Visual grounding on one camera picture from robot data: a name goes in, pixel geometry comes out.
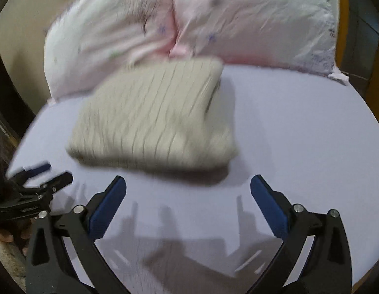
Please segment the beige cable-knit sweater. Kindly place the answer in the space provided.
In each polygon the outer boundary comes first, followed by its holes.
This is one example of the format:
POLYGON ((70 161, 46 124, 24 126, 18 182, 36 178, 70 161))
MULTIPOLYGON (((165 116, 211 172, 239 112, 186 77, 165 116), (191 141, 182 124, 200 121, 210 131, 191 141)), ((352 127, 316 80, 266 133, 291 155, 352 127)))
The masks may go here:
POLYGON ((237 153, 224 64, 198 57, 107 77, 87 98, 66 150, 85 165, 173 171, 224 167, 237 153))

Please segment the left floral pink pillow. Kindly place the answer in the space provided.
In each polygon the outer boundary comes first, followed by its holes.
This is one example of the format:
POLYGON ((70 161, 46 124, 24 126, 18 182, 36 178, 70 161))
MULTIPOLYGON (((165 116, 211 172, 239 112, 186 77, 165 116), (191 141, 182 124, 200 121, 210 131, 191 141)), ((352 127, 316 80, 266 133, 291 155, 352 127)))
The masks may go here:
POLYGON ((173 0, 75 0, 46 34, 50 95, 85 92, 122 66, 165 59, 175 36, 173 0))

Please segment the right pink white pillow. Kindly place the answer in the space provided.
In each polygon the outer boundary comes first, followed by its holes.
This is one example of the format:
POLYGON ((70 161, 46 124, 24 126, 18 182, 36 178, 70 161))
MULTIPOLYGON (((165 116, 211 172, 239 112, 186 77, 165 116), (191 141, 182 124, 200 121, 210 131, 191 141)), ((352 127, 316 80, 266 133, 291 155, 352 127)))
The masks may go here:
POLYGON ((299 70, 345 82, 330 0, 174 0, 171 56, 299 70))

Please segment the wooden bed frame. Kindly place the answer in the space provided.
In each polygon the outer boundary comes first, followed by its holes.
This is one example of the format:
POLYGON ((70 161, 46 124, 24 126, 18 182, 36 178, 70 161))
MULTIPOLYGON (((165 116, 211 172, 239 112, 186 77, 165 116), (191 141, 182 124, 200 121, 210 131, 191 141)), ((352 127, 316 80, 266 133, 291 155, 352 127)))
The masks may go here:
POLYGON ((379 129, 379 0, 339 0, 336 62, 379 129))

